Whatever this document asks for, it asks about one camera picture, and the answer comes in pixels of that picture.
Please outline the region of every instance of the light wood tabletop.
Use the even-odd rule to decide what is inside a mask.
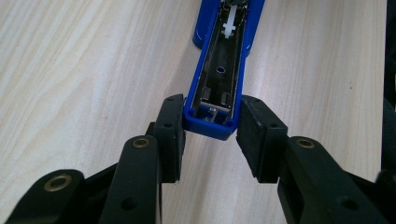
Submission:
[[[86,177],[118,161],[163,99],[186,96],[201,1],[0,1],[0,222],[58,169]],[[380,169],[386,0],[267,0],[244,94],[289,136],[318,140],[350,173]],[[164,223],[284,223],[236,144],[187,133]]]

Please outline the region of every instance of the blue plastic casing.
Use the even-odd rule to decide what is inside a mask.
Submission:
[[[203,0],[201,4],[192,41],[198,48],[202,49],[202,52],[195,70],[194,77],[192,79],[187,101],[183,108],[183,128],[190,132],[203,134],[225,141],[238,127],[245,60],[253,44],[254,35],[256,34],[257,25],[259,24],[260,15],[262,14],[264,0],[250,0],[247,6],[247,23],[242,46],[241,62],[239,66],[233,117],[231,119],[227,119],[223,125],[194,117],[194,108],[191,107],[192,100],[198,85],[199,76],[203,69],[203,63],[209,46],[210,36],[212,36],[213,27],[215,25],[217,13],[219,11],[219,5],[220,0]]]

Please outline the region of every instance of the black plastic part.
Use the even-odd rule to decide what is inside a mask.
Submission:
[[[99,223],[161,222],[157,140],[137,136],[125,143]]]
[[[160,146],[162,183],[175,183],[180,179],[186,142],[182,127],[183,103],[182,94],[166,98],[154,124],[154,136]]]
[[[21,198],[6,223],[76,223],[85,201],[83,186],[80,171],[44,175]]]
[[[288,127],[260,99],[242,96],[236,141],[259,183],[277,183]]]
[[[298,191],[279,185],[282,207],[292,209],[292,203],[301,202],[296,197],[304,201],[301,214],[285,211],[289,223],[388,223],[319,142],[290,138],[285,160]]]

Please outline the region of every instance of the white plastic piece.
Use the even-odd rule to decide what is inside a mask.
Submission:
[[[233,25],[233,21],[235,20],[236,7],[237,6],[231,6],[230,14],[228,15],[227,23],[223,23],[223,27],[225,28],[224,35],[225,35],[226,39],[228,39],[233,34],[233,30],[235,30],[235,26]]]

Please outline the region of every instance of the wooden table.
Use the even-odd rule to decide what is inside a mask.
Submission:
[[[42,175],[118,161],[165,97],[188,92],[200,1],[0,2],[0,222]],[[268,0],[244,94],[347,171],[380,169],[385,0]],[[252,177],[234,135],[188,133],[164,223],[283,223],[276,185]]]

